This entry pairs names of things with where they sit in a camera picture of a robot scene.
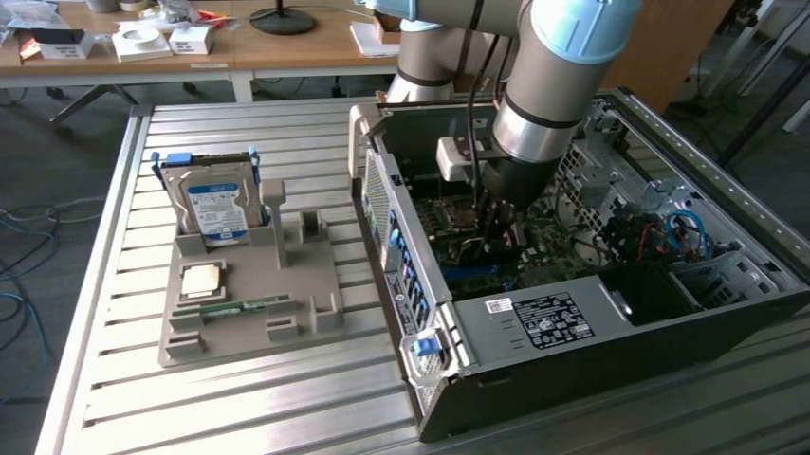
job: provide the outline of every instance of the wooden table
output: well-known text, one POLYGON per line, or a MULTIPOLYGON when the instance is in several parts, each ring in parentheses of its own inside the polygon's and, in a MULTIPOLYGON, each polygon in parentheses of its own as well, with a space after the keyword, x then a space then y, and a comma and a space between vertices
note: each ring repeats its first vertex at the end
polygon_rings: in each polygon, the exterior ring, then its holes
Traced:
MULTIPOLYGON (((268 2, 194 2, 199 9, 235 15, 239 28, 214 32, 209 55, 177 55, 162 59, 122 64, 113 43, 97 43, 87 60, 46 60, 37 55, 19 58, 19 46, 30 38, 21 33, 0 47, 0 88, 97 85, 113 83, 231 81, 237 101, 254 100, 251 80, 308 76, 350 76, 393 74, 397 59, 366 58, 357 50, 350 31, 353 21, 370 19, 337 9, 308 8, 317 20, 317 29, 300 36, 274 36, 250 25, 247 18, 268 2)), ((302 0, 298 5, 332 5, 365 10, 352 0, 302 0)), ((61 15, 75 28, 113 34, 118 21, 135 19, 130 12, 98 14, 85 3, 61 4, 61 15)))

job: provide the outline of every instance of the white box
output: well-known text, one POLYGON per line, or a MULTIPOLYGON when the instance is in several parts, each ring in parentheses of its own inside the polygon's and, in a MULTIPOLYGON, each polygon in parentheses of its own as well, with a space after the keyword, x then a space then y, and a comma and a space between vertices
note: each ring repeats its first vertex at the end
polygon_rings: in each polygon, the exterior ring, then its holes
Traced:
POLYGON ((209 54, 214 31, 210 27, 178 28, 169 38, 169 45, 177 54, 209 54))
POLYGON ((113 35, 113 45, 121 63, 174 55, 166 38, 154 28, 142 27, 119 31, 113 35))
POLYGON ((85 34, 79 43, 71 43, 70 37, 66 35, 66 42, 61 41, 59 37, 57 40, 49 40, 49 43, 38 42, 39 52, 42 53, 43 59, 86 59, 90 57, 90 51, 95 44, 95 38, 93 33, 87 30, 47 30, 49 32, 73 32, 74 37, 78 34, 85 34))

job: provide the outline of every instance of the paper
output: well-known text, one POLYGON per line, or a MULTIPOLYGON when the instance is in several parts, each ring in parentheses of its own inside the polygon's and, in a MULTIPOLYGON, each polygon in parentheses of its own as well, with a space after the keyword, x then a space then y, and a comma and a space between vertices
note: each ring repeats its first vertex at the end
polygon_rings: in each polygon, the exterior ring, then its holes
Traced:
POLYGON ((378 31, 373 24, 353 22, 353 35, 356 35, 357 47, 366 57, 393 57, 401 53, 401 45, 385 45, 381 43, 378 31))

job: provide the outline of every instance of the desk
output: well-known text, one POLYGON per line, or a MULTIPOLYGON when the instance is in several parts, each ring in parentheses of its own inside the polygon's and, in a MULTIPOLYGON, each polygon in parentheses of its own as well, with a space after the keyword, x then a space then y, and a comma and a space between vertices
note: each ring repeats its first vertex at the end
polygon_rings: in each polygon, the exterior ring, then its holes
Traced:
MULTIPOLYGON (((27 33, 0 47, 0 88, 98 85, 114 83, 231 81, 238 101, 254 100, 254 78, 354 76, 393 74, 397 59, 370 59, 357 50, 352 21, 369 19, 336 9, 308 9, 318 19, 318 28, 300 36, 274 36, 249 24, 250 14, 269 2, 194 2, 199 9, 226 12, 239 19, 237 30, 214 32, 209 55, 183 55, 121 64, 111 43, 97 44, 87 60, 45 60, 38 55, 21 62, 21 43, 27 33)), ((333 5, 357 9, 352 0, 302 0, 300 5, 333 5)), ((61 15, 75 28, 114 33, 115 22, 134 20, 135 14, 94 13, 85 3, 62 3, 61 15)))
POLYGON ((739 455, 810 448, 810 309, 712 363, 418 443, 350 197, 349 110, 370 100, 159 106, 131 117, 38 455, 739 455), (324 209, 346 310, 376 320, 380 331, 278 355, 163 369, 177 215, 150 155, 190 145, 202 153, 241 152, 250 144, 262 177, 286 179, 284 216, 324 209))

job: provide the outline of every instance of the gray carpet floor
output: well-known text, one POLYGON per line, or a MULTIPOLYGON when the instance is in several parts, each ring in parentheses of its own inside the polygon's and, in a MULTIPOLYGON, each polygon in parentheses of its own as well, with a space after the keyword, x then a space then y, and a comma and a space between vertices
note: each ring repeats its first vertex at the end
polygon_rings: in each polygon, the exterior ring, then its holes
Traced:
MULTIPOLYGON (((717 66, 732 37, 717 37, 708 49, 703 64, 717 66)), ((755 55, 752 45, 748 57, 755 55)), ((747 58, 729 76, 732 87, 725 90, 725 101, 705 101, 711 108, 701 119, 685 119, 676 111, 669 113, 673 124, 712 155, 723 149, 740 132, 751 116, 799 64, 796 56, 780 59, 776 68, 745 99, 736 99, 736 74, 744 69, 747 58)), ((286 98, 329 98, 333 78, 309 78, 266 81, 262 86, 286 98)), ((341 79, 352 96, 373 95, 386 88, 384 77, 341 79)), ((234 92, 227 82, 198 82, 199 96, 187 94, 178 83, 129 87, 135 98, 150 104, 189 104, 231 102, 234 92)), ((85 88, 66 88, 71 99, 85 88)), ((13 91, 22 96, 21 90, 13 91)), ((797 134, 779 130, 779 126, 810 98, 810 81, 805 81, 784 103, 773 119, 761 129, 739 159, 735 171, 743 182, 761 197, 776 213, 803 232, 810 235, 810 212, 807 210, 808 178, 810 176, 810 122, 797 134)), ((42 204, 54 205, 79 197, 103 195, 111 180, 115 157, 127 124, 129 106, 114 95, 101 100, 66 123, 77 136, 65 140, 53 134, 47 119, 59 112, 67 100, 53 100, 45 89, 30 89, 17 106, 0 107, 0 208, 42 204)), ((98 222, 59 227, 59 251, 55 257, 22 279, 42 317, 54 355, 62 354, 74 308, 86 273, 98 222)), ((27 228, 50 229, 49 223, 27 223, 27 228)), ((0 259, 14 261, 39 242, 37 236, 23 236, 0 226, 0 259)), ((0 282, 0 292, 17 292, 10 282, 0 282)), ((13 306, 0 300, 0 318, 13 306)), ((0 324, 0 343, 14 331, 14 322, 0 324)), ((0 397, 13 394, 23 399, 0 406, 0 454, 33 453, 46 411, 50 390, 57 376, 57 362, 47 369, 39 364, 39 341, 33 326, 21 340, 0 352, 0 397)))

